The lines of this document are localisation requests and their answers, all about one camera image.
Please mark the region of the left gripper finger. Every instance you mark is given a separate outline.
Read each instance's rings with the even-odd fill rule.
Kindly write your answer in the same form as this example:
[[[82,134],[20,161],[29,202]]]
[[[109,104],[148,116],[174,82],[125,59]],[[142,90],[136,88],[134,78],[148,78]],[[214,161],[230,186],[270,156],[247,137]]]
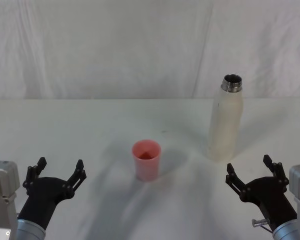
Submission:
[[[39,177],[43,169],[46,167],[47,161],[45,157],[40,157],[37,165],[29,166],[27,168],[26,178],[22,186],[24,188],[29,188],[34,181]]]
[[[62,186],[63,189],[63,197],[64,199],[71,199],[75,195],[75,191],[79,188],[79,186],[83,183],[83,181],[87,178],[84,163],[82,159],[77,161],[75,170],[70,178],[65,182]]]

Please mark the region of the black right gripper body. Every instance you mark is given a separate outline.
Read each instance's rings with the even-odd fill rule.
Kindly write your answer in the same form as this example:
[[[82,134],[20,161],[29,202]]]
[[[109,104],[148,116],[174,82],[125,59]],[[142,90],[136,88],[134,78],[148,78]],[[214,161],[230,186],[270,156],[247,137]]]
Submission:
[[[255,204],[274,231],[297,218],[296,211],[285,196],[288,183],[286,177],[274,176],[257,178],[247,184],[241,182],[239,198],[242,202]]]

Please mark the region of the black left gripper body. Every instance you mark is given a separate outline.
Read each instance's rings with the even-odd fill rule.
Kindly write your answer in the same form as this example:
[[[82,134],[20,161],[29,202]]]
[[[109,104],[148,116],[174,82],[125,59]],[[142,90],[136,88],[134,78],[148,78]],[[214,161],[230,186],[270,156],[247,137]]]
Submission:
[[[56,177],[26,180],[22,186],[26,188],[28,198],[17,219],[30,221],[43,229],[48,227],[57,205],[75,194],[71,181]]]

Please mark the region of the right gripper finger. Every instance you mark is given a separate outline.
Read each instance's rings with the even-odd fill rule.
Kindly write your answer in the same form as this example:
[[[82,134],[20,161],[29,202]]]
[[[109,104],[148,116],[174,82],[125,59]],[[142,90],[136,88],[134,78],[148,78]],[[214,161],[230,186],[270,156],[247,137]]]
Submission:
[[[231,187],[232,190],[239,196],[241,201],[248,200],[248,187],[237,176],[231,163],[227,164],[227,175],[225,183]]]
[[[286,177],[285,171],[283,169],[283,165],[281,162],[275,163],[272,161],[271,157],[268,154],[263,156],[263,163],[270,170],[273,177],[284,186],[289,184],[289,180]]]

